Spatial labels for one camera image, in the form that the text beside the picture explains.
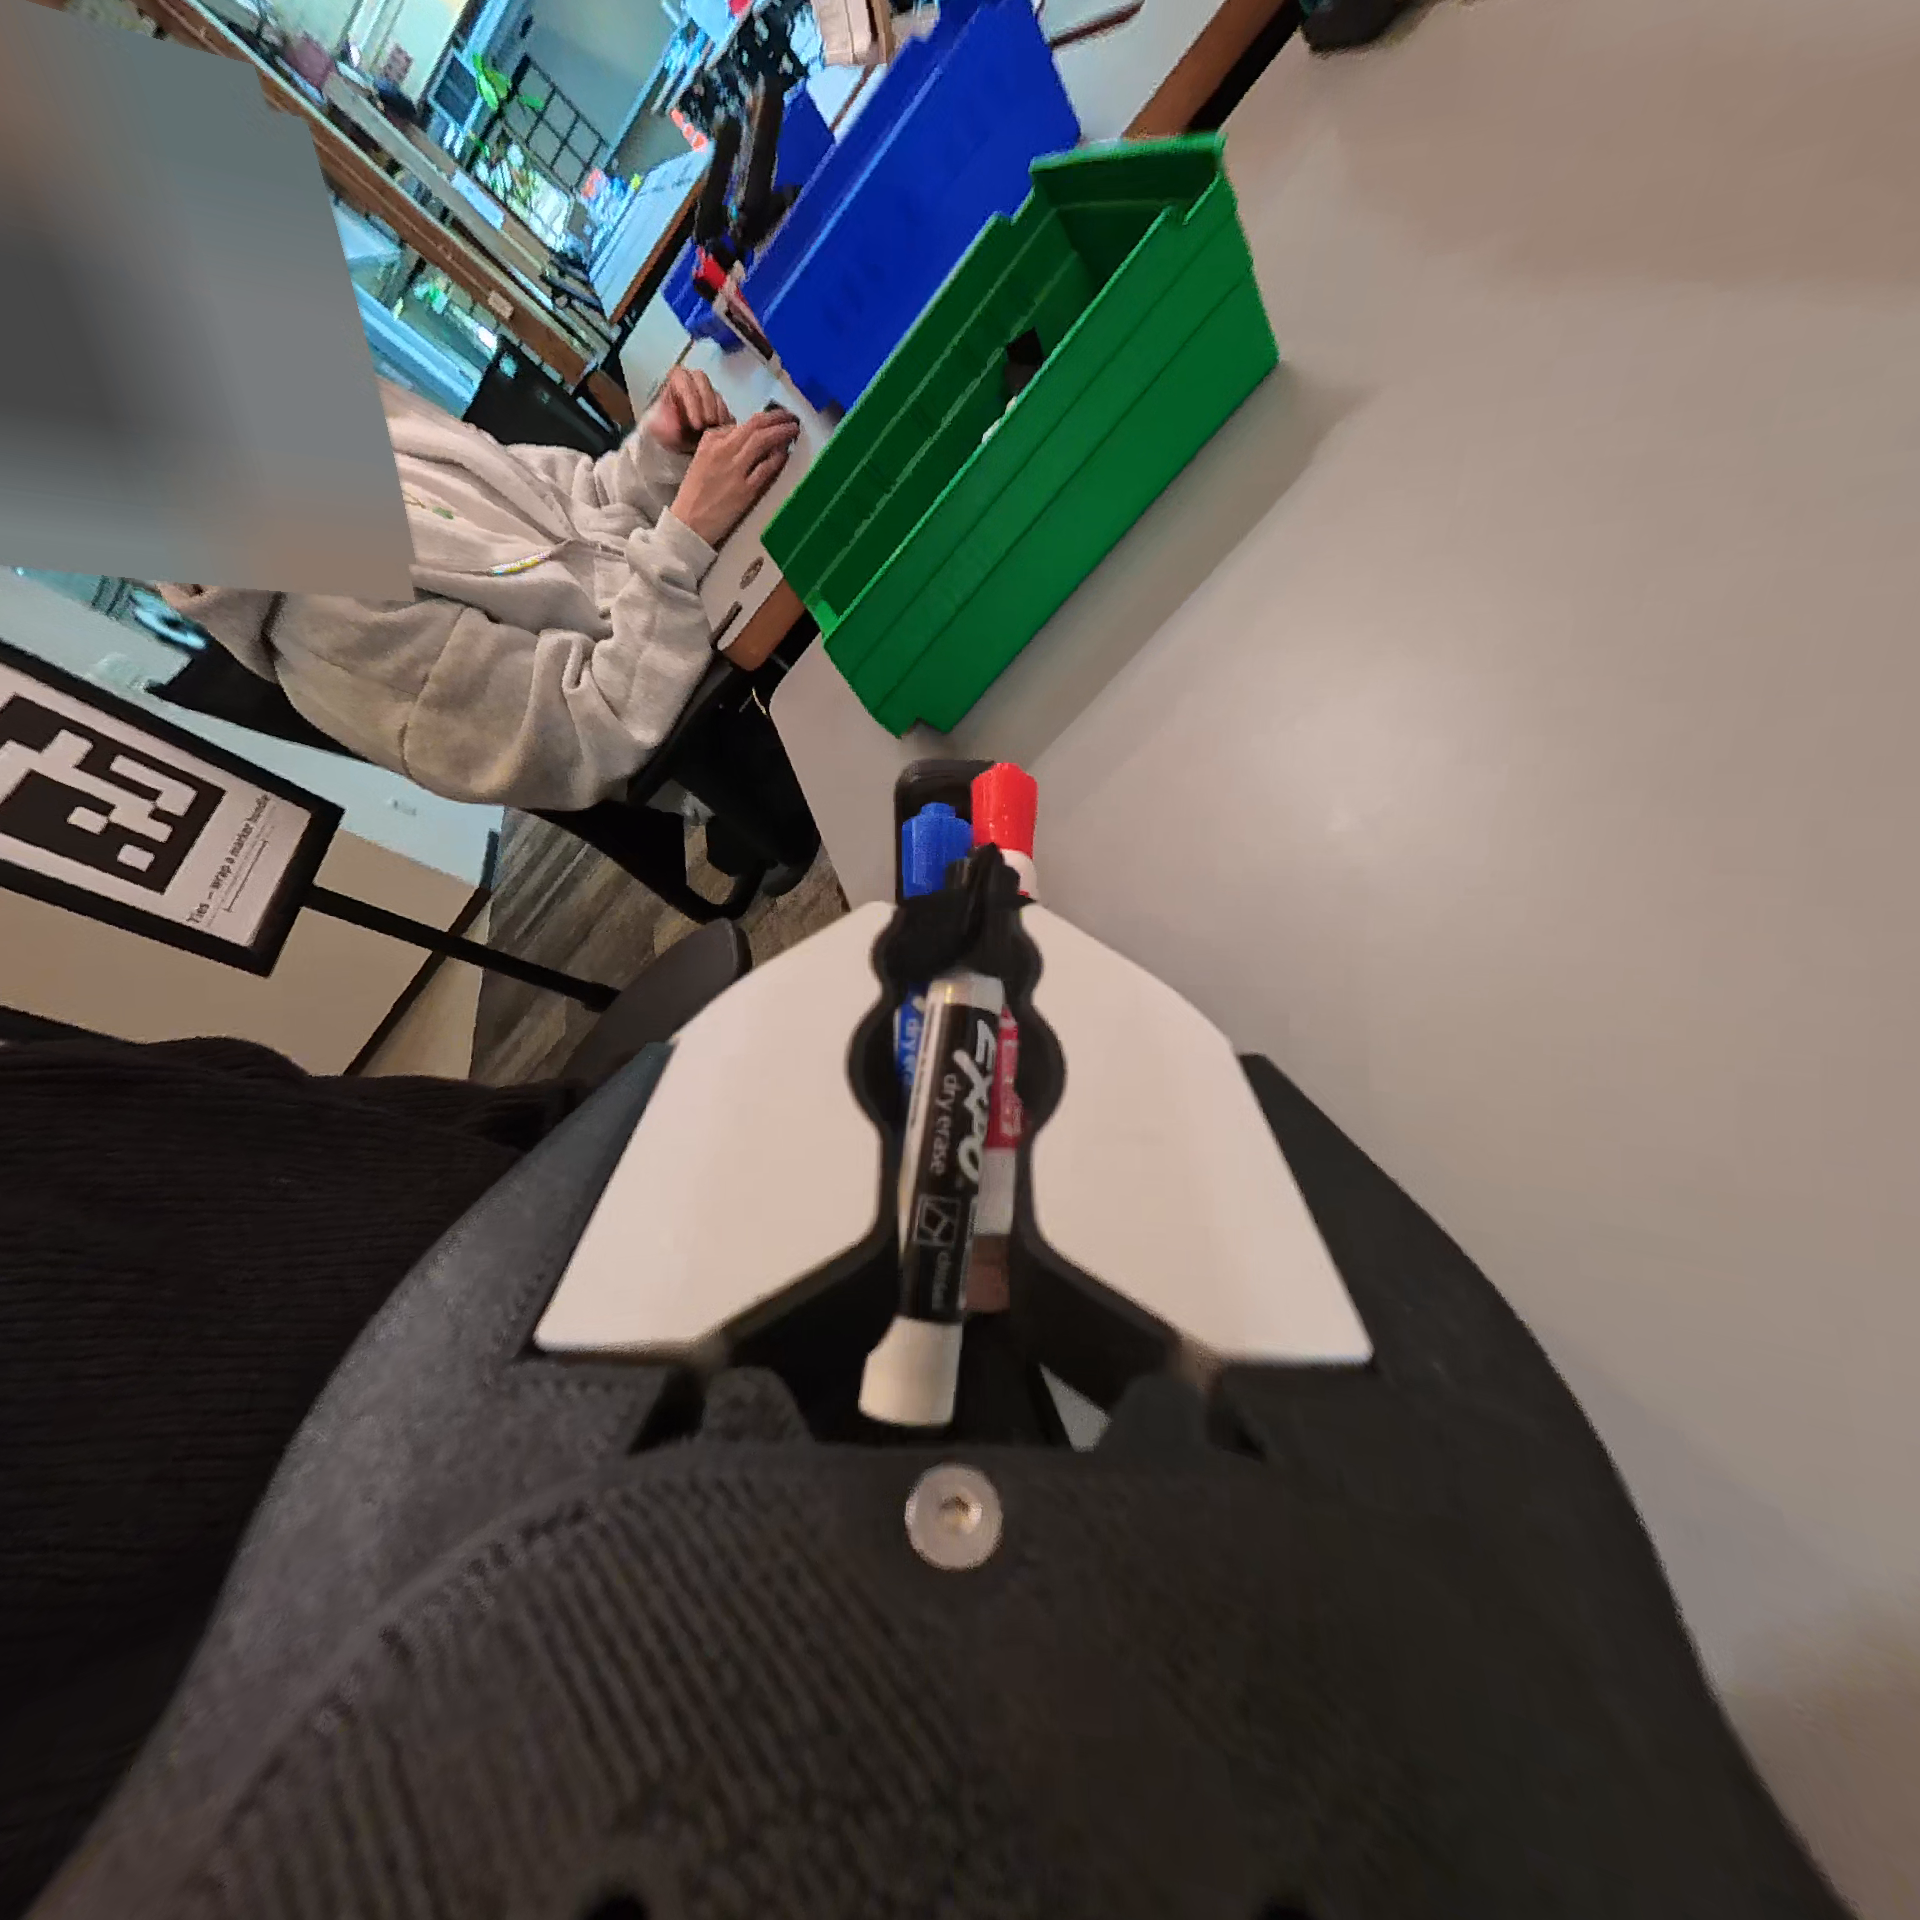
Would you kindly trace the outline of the grey desk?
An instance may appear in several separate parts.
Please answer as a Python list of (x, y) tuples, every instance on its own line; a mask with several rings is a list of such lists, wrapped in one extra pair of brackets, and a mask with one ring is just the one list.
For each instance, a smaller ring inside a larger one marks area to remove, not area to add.
[(1753, 1760), (1915, 1916), (1917, 4), (1425, 4), (1227, 114), (1279, 368), (952, 739), (1611, 1449)]

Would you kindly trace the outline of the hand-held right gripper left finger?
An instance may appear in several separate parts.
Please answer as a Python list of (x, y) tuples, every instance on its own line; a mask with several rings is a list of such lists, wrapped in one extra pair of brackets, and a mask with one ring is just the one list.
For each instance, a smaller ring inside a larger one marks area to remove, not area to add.
[(856, 1375), (890, 1289), (851, 1280), (880, 1225), (882, 1140), (847, 1067), (880, 1002), (864, 903), (683, 1025), (597, 1199), (531, 1344), (558, 1363), (713, 1361)]

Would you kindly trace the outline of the blue dry-erase marker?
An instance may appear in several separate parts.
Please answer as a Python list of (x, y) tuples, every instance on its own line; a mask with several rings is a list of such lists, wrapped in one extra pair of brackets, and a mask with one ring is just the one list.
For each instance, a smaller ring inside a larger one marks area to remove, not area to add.
[[(899, 883), (898, 903), (910, 905), (936, 897), (949, 881), (949, 868), (965, 862), (973, 850), (971, 824), (949, 802), (928, 802), (912, 814), (898, 834)], [(920, 1058), (920, 1032), (925, 1023), (928, 986), (913, 983), (899, 998), (894, 1023), (895, 1079), (902, 1105), (910, 1105)]]

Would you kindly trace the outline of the black dry-erase marker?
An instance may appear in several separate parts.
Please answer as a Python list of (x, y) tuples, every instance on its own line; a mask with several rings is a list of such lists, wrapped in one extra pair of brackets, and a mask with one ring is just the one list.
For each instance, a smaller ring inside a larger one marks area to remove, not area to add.
[(928, 986), (895, 1195), (898, 1306), (856, 1390), (875, 1425), (931, 1431), (952, 1418), (1002, 1009), (1006, 991), (983, 975)]

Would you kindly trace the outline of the blue storage bin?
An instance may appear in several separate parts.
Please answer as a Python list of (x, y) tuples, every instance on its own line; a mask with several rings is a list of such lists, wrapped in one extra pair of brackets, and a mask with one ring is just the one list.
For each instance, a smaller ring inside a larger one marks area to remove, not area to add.
[(1033, 161), (1080, 138), (1029, 3), (955, 4), (886, 66), (739, 294), (814, 412), (847, 412)]

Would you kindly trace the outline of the green storage bin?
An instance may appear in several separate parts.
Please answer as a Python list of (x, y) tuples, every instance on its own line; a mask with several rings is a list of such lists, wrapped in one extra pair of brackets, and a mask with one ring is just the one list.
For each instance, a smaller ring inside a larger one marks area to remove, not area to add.
[(1033, 161), (760, 544), (870, 720), (950, 731), (1278, 364), (1222, 131)]

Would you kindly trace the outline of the small blue bin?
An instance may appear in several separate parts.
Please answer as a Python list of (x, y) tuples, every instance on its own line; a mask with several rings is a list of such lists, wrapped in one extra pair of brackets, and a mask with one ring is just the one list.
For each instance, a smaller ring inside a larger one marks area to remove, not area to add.
[(728, 323), (727, 286), (745, 288), (745, 256), (719, 236), (713, 247), (687, 241), (659, 286), (659, 300), (695, 340), (739, 352), (745, 343)]

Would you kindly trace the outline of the black and white tag sign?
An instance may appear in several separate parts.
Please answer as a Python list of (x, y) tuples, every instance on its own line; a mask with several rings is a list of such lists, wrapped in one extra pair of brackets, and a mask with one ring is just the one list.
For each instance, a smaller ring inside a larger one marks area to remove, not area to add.
[(318, 915), (597, 1016), (613, 1006), (613, 987), (323, 887), (343, 822), (341, 804), (5, 640), (5, 892), (250, 976)]

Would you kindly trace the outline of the red dry-erase marker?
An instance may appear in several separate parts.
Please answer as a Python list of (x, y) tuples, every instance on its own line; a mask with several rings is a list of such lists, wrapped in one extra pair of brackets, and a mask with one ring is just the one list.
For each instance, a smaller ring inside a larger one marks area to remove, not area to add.
[[(1040, 791), (1009, 761), (999, 761), (971, 783), (971, 828), (978, 849), (995, 849), (1016, 878), (1021, 902), (1040, 898), (1034, 862)], [(995, 1315), (1009, 1306), (1009, 1247), (1016, 1200), (1016, 1150), (1023, 1139), (1023, 1105), (1016, 1094), (1019, 1035), (1009, 1010), (999, 1016), (999, 1056), (992, 1084), (986, 1147), (979, 1163), (973, 1239), (966, 1268), (966, 1313)]]

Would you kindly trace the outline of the black hook-and-loop tie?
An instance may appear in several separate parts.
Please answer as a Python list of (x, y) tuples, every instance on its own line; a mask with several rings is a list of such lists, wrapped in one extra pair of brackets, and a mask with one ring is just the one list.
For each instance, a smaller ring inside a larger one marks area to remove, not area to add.
[(1040, 982), (1040, 951), (1023, 928), (1025, 898), (1009, 860), (976, 849), (943, 889), (902, 902), (872, 950), (886, 1002), (952, 975), (995, 982), (1013, 1003), (1029, 1003)]

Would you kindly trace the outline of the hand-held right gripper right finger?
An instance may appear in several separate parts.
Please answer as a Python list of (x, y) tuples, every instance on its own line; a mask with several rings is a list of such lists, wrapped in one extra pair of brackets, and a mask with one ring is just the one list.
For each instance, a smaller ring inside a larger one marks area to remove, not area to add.
[(1009, 1278), (1030, 1358), (1072, 1387), (1362, 1370), (1374, 1342), (1227, 1039), (1040, 903), (1021, 1010)]

